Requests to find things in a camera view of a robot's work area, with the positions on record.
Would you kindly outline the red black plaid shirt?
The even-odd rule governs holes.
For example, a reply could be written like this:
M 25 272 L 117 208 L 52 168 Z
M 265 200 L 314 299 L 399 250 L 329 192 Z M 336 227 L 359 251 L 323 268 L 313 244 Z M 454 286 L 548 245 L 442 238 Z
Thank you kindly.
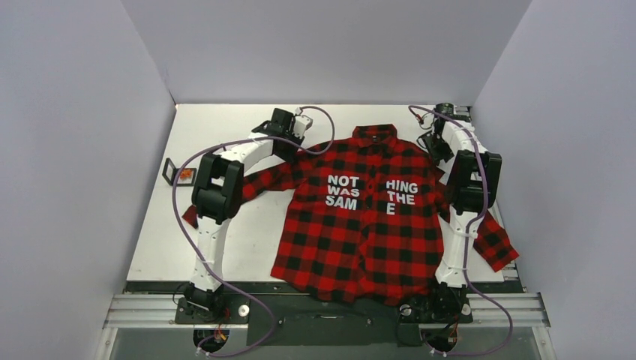
M 242 199 L 293 192 L 273 278 L 325 301 L 393 306 L 434 287 L 449 217 L 440 176 L 394 125 L 375 124 L 247 175 Z

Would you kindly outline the orange gold brooch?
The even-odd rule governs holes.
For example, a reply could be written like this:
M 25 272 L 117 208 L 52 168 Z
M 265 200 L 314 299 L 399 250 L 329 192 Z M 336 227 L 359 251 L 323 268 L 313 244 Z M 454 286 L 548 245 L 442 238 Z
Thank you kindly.
M 184 169 L 179 176 L 179 179 L 185 181 L 186 179 L 190 179 L 193 176 L 192 169 Z

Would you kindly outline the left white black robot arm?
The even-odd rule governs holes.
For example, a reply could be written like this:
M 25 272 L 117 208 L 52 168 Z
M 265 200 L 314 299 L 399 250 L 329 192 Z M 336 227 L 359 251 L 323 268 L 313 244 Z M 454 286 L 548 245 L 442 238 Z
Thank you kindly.
M 196 265 L 184 297 L 204 322 L 213 323 L 224 312 L 225 241 L 230 221 L 242 204 L 245 171 L 271 156 L 292 160 L 312 124 L 301 109 L 276 108 L 247 139 L 221 145 L 220 153 L 210 150 L 200 158 L 191 195 L 197 221 Z

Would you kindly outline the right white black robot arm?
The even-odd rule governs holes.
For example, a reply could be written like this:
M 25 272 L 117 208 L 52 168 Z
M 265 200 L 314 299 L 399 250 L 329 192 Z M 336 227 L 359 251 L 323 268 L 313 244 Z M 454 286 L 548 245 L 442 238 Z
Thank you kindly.
M 470 248 L 485 213 L 496 200 L 503 159 L 478 140 L 468 113 L 455 105 L 438 103 L 430 111 L 431 128 L 420 138 L 436 166 L 442 170 L 449 218 L 441 220 L 443 255 L 435 271 L 433 293 L 423 300 L 432 320 L 468 313 L 466 294 Z

